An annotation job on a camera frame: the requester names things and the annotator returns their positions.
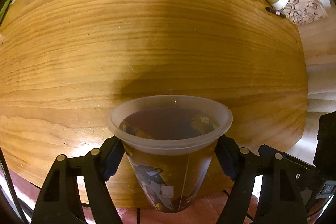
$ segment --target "black cable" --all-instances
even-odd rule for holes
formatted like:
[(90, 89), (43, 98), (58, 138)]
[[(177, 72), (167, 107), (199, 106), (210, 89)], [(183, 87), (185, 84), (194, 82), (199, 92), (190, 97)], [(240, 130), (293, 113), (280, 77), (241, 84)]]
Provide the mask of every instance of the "black cable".
[[(223, 190), (223, 192), (224, 192), (227, 196), (230, 196), (230, 194), (227, 192), (227, 190)], [(246, 213), (246, 216), (247, 216), (250, 220), (254, 221), (253, 217), (252, 217), (249, 213)]]
[(319, 211), (321, 211), (321, 210), (325, 207), (325, 205), (327, 205), (327, 203), (329, 202), (329, 200), (330, 200), (330, 198), (326, 201), (326, 203), (324, 203), (324, 204), (322, 205), (321, 208), (319, 208), (317, 211), (315, 211), (315, 212), (313, 212), (312, 214), (310, 214), (309, 216), (307, 216), (307, 218), (310, 218), (310, 217), (312, 217), (313, 215), (316, 215)]
[(26, 213), (27, 216), (29, 216), (30, 218), (33, 218), (33, 209), (30, 208), (24, 201), (22, 201), (21, 199), (19, 199), (19, 203), (20, 206), (22, 207), (22, 210)]
[(21, 220), (23, 221), (23, 223), (29, 224), (25, 214), (23, 213), (23, 210), (22, 210), (22, 207), (20, 205), (19, 199), (17, 198), (16, 192), (15, 192), (15, 189), (14, 189), (14, 186), (13, 186), (13, 182), (12, 182), (12, 179), (11, 179), (11, 175), (9, 174), (8, 166), (6, 164), (5, 157), (3, 156), (1, 147), (0, 147), (0, 165), (1, 165), (1, 169), (2, 169), (2, 172), (4, 174), (4, 177), (5, 177), (5, 180), (7, 182), (10, 195), (12, 196), (14, 205), (15, 205), (18, 213), (19, 213), (19, 216), (20, 216)]
[(140, 208), (137, 208), (136, 210), (136, 222), (137, 224), (140, 224)]

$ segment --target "plastic cup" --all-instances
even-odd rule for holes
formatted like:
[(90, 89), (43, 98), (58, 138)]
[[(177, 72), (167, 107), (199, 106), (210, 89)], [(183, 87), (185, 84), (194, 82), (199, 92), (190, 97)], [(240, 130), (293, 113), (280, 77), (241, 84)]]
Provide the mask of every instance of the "plastic cup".
[[(156, 132), (155, 138), (141, 128), (131, 133), (122, 130), (129, 127), (125, 118), (140, 112), (144, 113), (141, 120), (144, 128), (150, 128), (157, 115), (146, 116), (146, 111), (162, 107), (175, 107), (177, 120), (186, 117), (186, 123), (181, 124), (183, 129), (177, 129), (180, 133), (172, 134), (174, 139), (170, 139), (172, 135), (166, 136), (169, 134), (166, 129), (171, 126), (168, 124), (169, 118), (162, 122), (163, 130)], [(154, 208), (166, 213), (180, 212), (190, 205), (208, 170), (218, 138), (231, 124), (232, 113), (226, 106), (213, 100), (185, 95), (130, 100), (115, 107), (108, 116), (108, 126), (122, 140), (147, 199)], [(199, 132), (197, 137), (190, 135), (195, 130)]]

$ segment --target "wooden table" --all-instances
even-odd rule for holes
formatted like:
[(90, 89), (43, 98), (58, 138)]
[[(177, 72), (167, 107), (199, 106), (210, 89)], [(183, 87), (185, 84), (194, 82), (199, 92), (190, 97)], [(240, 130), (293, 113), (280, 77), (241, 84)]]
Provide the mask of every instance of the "wooden table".
[[(289, 149), (307, 107), (297, 28), (264, 0), (16, 0), (0, 27), (0, 145), (41, 187), (56, 156), (112, 136), (106, 117), (141, 96), (187, 94), (228, 106), (228, 136)], [(199, 195), (231, 184), (211, 163)], [(107, 182), (116, 206), (148, 202), (126, 158)], [(87, 202), (83, 182), (80, 194)]]

